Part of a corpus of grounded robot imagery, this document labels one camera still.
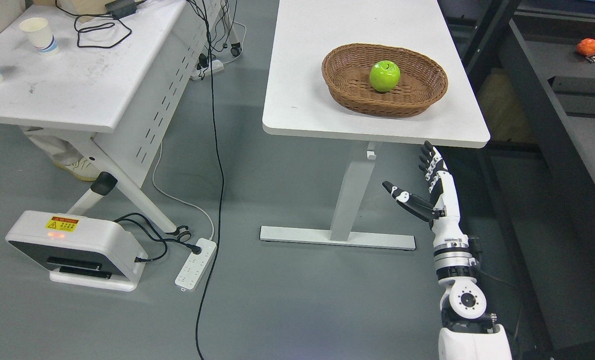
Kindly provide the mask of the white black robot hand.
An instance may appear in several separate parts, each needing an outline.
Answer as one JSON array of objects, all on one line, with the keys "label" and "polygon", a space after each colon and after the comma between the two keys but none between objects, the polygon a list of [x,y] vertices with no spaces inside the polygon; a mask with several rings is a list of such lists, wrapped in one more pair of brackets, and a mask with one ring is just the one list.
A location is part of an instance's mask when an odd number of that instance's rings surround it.
[{"label": "white black robot hand", "polygon": [[382,186],[395,202],[410,214],[428,223],[440,240],[465,239],[460,229],[460,208],[455,180],[445,159],[429,141],[421,146],[421,164],[418,166],[427,181],[429,200],[393,185],[389,181]]}]

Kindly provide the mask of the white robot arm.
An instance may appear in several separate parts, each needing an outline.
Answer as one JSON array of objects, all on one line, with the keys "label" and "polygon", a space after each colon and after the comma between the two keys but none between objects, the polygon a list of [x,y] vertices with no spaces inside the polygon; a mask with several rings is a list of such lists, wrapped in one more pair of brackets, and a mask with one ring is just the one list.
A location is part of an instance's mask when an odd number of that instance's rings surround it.
[{"label": "white robot arm", "polygon": [[476,259],[460,230],[435,230],[434,265],[444,287],[440,300],[440,360],[510,360],[512,351],[497,315],[487,312],[487,298],[474,275]]}]

